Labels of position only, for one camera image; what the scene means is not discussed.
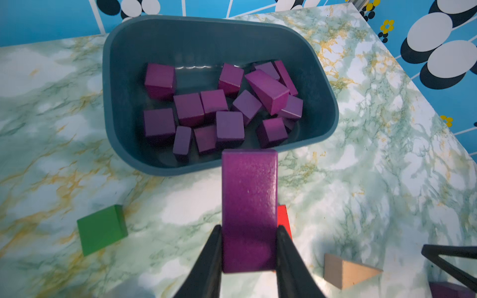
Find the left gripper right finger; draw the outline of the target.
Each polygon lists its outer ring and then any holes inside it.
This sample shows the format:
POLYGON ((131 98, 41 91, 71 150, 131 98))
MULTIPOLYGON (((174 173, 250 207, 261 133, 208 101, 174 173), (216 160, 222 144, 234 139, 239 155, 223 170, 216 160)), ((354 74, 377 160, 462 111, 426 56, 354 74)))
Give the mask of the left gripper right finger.
POLYGON ((277 228, 276 272, 279 298, 325 298, 282 225, 277 228))

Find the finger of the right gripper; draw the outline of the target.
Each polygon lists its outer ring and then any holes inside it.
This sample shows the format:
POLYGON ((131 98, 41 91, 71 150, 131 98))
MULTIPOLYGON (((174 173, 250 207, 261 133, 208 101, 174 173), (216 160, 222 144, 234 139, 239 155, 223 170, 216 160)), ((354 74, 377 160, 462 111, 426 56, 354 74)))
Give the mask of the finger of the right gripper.
POLYGON ((477 291, 476 278, 440 257, 441 255, 444 255, 448 257, 459 257, 475 260, 477 259, 476 247, 424 245, 422 247, 421 254, 433 264, 437 265, 444 272, 448 273, 456 280, 461 282, 464 286, 472 290, 474 293, 477 291))

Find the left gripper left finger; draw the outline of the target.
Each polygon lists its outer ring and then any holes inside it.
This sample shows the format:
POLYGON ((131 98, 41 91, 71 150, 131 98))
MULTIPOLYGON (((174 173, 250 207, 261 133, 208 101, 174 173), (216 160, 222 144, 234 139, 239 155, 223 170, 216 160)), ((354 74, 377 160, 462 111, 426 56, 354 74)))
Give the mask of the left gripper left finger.
POLYGON ((174 298, 219 298, 221 275, 222 227, 216 225, 174 298))

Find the purple triangle block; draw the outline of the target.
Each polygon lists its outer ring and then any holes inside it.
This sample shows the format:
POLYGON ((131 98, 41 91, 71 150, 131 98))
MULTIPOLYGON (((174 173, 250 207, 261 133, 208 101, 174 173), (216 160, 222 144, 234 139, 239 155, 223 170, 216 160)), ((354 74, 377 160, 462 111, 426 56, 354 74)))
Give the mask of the purple triangle block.
POLYGON ((430 282, 433 298, 476 298, 477 294, 471 289, 449 282, 430 282))

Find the purple cube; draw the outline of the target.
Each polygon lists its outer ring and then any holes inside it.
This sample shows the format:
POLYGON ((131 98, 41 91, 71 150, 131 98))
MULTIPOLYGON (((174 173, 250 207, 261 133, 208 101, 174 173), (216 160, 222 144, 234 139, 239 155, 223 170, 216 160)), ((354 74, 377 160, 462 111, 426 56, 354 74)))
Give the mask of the purple cube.
POLYGON ((228 111, 226 97, 222 89, 200 92, 205 122, 212 122, 217 111, 228 111))
POLYGON ((172 101, 176 93, 176 70, 173 66, 149 63, 144 86, 150 98, 172 101))
POLYGON ((249 91, 244 90, 232 103, 232 111, 243 114, 243 123, 246 127, 262 108, 262 103, 249 91))
POLYGON ((295 96, 289 95, 286 106, 277 114, 279 117, 284 117, 292 120, 299 120, 303 115, 303 100, 295 96))
POLYGON ((240 91, 243 76, 244 70, 242 68, 225 63, 222 67, 217 88, 222 89, 226 96, 234 98, 240 91))
POLYGON ((197 127, 204 124, 205 114, 199 93, 174 95, 173 100, 181 126, 197 127))
POLYGON ((176 134, 176 122, 172 108, 144 111, 145 138, 153 144, 170 142, 176 134))
POLYGON ((288 139, 288 133, 282 118, 264 120, 257 127, 256 134, 262 149, 275 147, 288 139))

